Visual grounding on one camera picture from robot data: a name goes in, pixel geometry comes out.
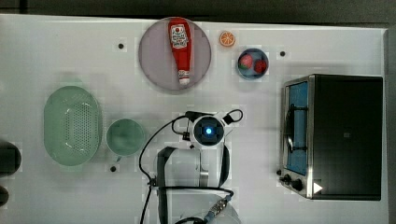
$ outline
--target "green mug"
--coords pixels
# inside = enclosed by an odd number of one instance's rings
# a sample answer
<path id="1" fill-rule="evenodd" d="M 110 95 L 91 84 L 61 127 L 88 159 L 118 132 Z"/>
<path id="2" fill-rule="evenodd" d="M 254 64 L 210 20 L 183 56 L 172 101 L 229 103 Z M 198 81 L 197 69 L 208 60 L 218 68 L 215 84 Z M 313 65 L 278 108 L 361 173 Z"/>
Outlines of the green mug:
<path id="1" fill-rule="evenodd" d="M 119 119 L 112 123 L 106 134 L 108 148 L 117 155 L 116 162 L 122 157 L 132 156 L 146 141 L 142 126 L 132 119 Z"/>

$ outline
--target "pink plate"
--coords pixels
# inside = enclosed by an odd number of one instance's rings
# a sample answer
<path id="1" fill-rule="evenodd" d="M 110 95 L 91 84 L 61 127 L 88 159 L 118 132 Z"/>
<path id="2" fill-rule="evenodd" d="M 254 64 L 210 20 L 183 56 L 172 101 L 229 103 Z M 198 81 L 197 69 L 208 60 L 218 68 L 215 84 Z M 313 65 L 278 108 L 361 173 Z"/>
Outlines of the pink plate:
<path id="1" fill-rule="evenodd" d="M 139 46 L 139 62 L 151 82 L 164 89 L 178 91 L 194 86 L 204 77 L 210 65 L 211 49 L 204 31 L 192 21 L 187 21 L 192 38 L 190 83 L 181 86 L 169 45 L 167 29 L 170 20 L 171 18 L 165 18 L 157 21 L 143 34 Z"/>

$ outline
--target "green colander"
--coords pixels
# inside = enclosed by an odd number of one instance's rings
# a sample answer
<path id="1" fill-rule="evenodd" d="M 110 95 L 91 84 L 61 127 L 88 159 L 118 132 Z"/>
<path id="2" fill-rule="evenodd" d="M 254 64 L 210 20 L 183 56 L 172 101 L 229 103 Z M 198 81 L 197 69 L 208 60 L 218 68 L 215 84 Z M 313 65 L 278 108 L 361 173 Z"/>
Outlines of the green colander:
<path id="1" fill-rule="evenodd" d="M 54 92 L 44 107 L 44 145 L 65 166 L 93 157 L 102 141 L 102 113 L 87 91 L 76 86 Z"/>

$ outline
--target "white table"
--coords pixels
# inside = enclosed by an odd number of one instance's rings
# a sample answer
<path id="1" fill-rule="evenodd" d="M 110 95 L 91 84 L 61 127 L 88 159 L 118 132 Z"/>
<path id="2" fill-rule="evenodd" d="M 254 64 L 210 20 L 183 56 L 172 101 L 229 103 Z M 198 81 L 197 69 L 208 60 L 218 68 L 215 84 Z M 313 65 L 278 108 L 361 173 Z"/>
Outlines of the white table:
<path id="1" fill-rule="evenodd" d="M 385 30 L 198 22 L 211 42 L 212 63 L 197 87 L 173 94 L 150 83 L 137 59 L 140 37 L 154 22 L 0 15 L 0 136 L 22 152 L 21 169 L 0 179 L 10 192 L 0 223 L 138 223 L 148 190 L 137 155 L 111 173 L 104 139 L 91 161 L 65 170 L 44 148 L 44 105 L 73 78 L 101 104 L 104 134 L 114 119 L 136 119 L 150 135 L 187 110 L 242 108 L 245 118 L 228 139 L 226 187 L 235 191 L 232 204 L 246 224 L 388 223 L 385 145 L 380 202 L 308 201 L 281 187 L 275 174 L 283 83 L 313 73 L 383 76 Z M 218 42 L 222 30 L 236 36 L 231 49 Z M 126 48 L 118 49 L 120 42 Z M 235 71 L 246 46 L 269 55 L 269 74 L 260 81 Z M 150 171 L 157 150 L 181 141 L 170 129 L 155 140 L 144 158 Z M 155 223 L 157 197 L 148 209 L 147 221 Z"/>

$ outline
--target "black cable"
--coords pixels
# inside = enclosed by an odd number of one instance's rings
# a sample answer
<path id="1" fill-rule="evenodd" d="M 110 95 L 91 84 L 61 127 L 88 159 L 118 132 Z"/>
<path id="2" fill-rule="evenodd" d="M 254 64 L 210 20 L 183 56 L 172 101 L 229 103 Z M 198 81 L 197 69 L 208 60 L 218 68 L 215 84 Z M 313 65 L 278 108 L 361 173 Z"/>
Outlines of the black cable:
<path id="1" fill-rule="evenodd" d="M 172 131 L 173 131 L 175 134 L 183 135 L 183 133 L 178 132 L 178 131 L 175 130 L 175 122 L 176 122 L 177 120 L 179 120 L 179 119 L 187 119 L 187 117 L 183 115 L 183 116 L 180 116 L 180 117 L 174 119 L 173 122 L 172 122 Z"/>
<path id="2" fill-rule="evenodd" d="M 140 217 L 140 224 L 143 224 L 143 221 L 145 219 L 146 209 L 148 208 L 150 195 L 151 195 L 151 188 L 148 189 L 148 196 L 146 197 L 145 206 L 143 207 L 143 210 L 142 210 L 142 216 Z"/>
<path id="3" fill-rule="evenodd" d="M 152 177 L 149 175 L 149 173 L 147 173 L 147 172 L 143 169 L 143 167 L 142 167 L 142 157 L 143 157 L 143 154 L 145 153 L 146 148 L 148 147 L 148 145 L 149 145 L 149 143 L 151 142 L 151 140 L 155 137 L 155 135 L 157 135 L 162 129 L 164 129 L 164 128 L 165 128 L 166 126 L 168 126 L 169 124 L 175 122 L 175 121 L 178 120 L 178 119 L 183 119 L 183 118 L 185 118 L 185 117 L 186 117 L 186 116 L 177 117 L 177 118 L 175 118 L 175 119 L 173 119 L 173 120 L 167 122 L 165 125 L 163 125 L 154 135 L 152 135 L 152 136 L 150 137 L 150 139 L 147 141 L 147 143 L 146 143 L 145 146 L 143 147 L 142 152 L 140 152 L 140 156 L 139 156 L 139 169 L 140 169 L 140 171 L 141 171 L 143 174 L 146 175 L 146 177 L 148 178 L 148 184 L 150 185 L 150 188 L 149 188 L 149 190 L 148 190 L 148 196 L 146 197 L 145 206 L 143 207 L 142 217 L 140 218 L 140 224 L 143 224 L 143 221 L 144 221 L 144 219 L 145 219 L 146 209 L 147 209 L 147 206 L 148 206 L 148 203 L 149 203 L 149 197 L 150 197 L 150 194 L 151 194 L 151 186 L 155 186 L 155 179 L 152 178 Z"/>
<path id="4" fill-rule="evenodd" d="M 206 223 L 204 220 L 202 220 L 201 218 L 198 218 L 198 217 L 186 217 L 184 219 L 181 219 L 180 221 L 178 221 L 175 224 L 186 223 L 188 221 L 194 221 L 194 224 L 201 224 L 201 223 L 205 224 Z"/>
<path id="5" fill-rule="evenodd" d="M 216 187 L 188 187 L 188 186 L 173 186 L 173 187 L 159 187 L 159 189 L 209 189 L 209 190 L 217 190 L 229 193 L 231 197 L 233 197 L 233 191 L 230 189 L 222 189 Z"/>
<path id="6" fill-rule="evenodd" d="M 240 110 L 240 109 L 234 109 L 234 110 L 228 112 L 227 115 L 230 115 L 230 114 L 232 114 L 233 112 L 236 112 L 236 111 L 238 111 L 239 113 L 241 113 L 241 118 L 239 118 L 239 119 L 237 119 L 237 120 L 234 120 L 233 123 L 236 123 L 236 122 L 241 121 L 241 119 L 244 117 L 244 112 L 243 112 L 242 110 Z"/>

